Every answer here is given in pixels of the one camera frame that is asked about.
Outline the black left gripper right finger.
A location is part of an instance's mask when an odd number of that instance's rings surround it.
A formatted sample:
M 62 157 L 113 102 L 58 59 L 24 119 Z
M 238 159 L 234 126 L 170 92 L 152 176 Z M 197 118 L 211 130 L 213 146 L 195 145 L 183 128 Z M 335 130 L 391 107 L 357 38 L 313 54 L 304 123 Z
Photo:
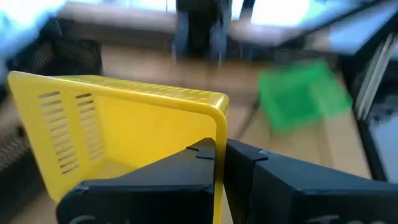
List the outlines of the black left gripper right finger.
M 230 139 L 224 187 L 234 223 L 397 223 L 397 185 Z

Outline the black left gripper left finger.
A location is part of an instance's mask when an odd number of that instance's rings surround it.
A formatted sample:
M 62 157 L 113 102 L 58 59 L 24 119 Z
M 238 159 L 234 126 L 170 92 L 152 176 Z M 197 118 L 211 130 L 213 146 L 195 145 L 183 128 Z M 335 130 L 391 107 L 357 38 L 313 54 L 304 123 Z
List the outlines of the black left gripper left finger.
M 213 222 L 215 141 L 112 179 L 80 182 L 56 207 L 58 223 L 207 224 Z

